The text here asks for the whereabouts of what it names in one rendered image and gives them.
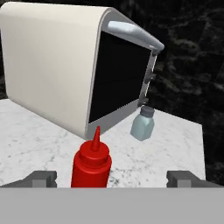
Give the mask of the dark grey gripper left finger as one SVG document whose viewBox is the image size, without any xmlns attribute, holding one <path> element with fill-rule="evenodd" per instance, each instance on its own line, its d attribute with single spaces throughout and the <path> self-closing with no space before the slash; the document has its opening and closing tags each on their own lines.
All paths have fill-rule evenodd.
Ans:
<svg viewBox="0 0 224 224">
<path fill-rule="evenodd" d="M 57 186 L 56 179 L 57 179 L 56 171 L 33 171 L 27 177 L 11 182 L 9 184 L 3 185 L 3 187 L 4 188 L 9 188 L 9 187 L 54 188 Z"/>
</svg>

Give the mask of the black glass toaster oven door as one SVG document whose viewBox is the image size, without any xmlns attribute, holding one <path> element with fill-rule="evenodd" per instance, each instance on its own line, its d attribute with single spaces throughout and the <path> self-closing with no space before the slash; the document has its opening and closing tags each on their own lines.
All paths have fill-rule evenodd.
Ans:
<svg viewBox="0 0 224 224">
<path fill-rule="evenodd" d="M 139 98 L 151 51 L 101 32 L 89 121 Z"/>
</svg>

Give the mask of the pale blue shaker grey cap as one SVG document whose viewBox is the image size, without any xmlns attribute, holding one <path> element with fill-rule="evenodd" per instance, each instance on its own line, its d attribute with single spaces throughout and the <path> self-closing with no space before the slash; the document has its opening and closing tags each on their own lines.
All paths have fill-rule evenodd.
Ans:
<svg viewBox="0 0 224 224">
<path fill-rule="evenodd" d="M 139 141 L 144 141 L 151 137 L 154 129 L 155 109 L 149 106 L 142 106 L 140 113 L 134 119 L 130 134 Z"/>
</svg>

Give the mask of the white toaster oven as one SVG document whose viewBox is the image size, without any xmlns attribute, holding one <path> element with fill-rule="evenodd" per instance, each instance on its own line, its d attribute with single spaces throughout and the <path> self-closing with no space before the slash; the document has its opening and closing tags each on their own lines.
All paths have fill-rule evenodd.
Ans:
<svg viewBox="0 0 224 224">
<path fill-rule="evenodd" d="M 137 25 L 111 7 L 7 2 L 0 7 L 8 98 L 83 139 L 105 132 L 147 102 L 157 56 L 144 42 L 109 31 L 110 21 Z M 139 98 L 89 121 L 101 32 L 150 50 Z"/>
</svg>

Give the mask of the red condiment squeeze bottle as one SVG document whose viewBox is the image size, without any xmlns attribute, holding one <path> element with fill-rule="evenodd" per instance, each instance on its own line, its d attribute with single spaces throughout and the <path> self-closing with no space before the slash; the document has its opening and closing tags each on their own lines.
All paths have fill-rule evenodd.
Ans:
<svg viewBox="0 0 224 224">
<path fill-rule="evenodd" d="M 94 138 L 84 142 L 73 158 L 71 187 L 106 187 L 112 159 L 109 147 L 100 140 L 100 127 Z"/>
</svg>

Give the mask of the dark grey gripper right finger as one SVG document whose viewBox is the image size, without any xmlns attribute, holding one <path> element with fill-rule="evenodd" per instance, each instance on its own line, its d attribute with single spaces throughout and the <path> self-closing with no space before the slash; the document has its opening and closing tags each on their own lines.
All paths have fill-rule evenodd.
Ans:
<svg viewBox="0 0 224 224">
<path fill-rule="evenodd" d="M 166 178 L 168 179 L 168 182 L 166 184 L 167 187 L 177 187 L 177 188 L 220 187 L 220 185 L 198 178 L 190 171 L 168 171 L 166 173 Z"/>
</svg>

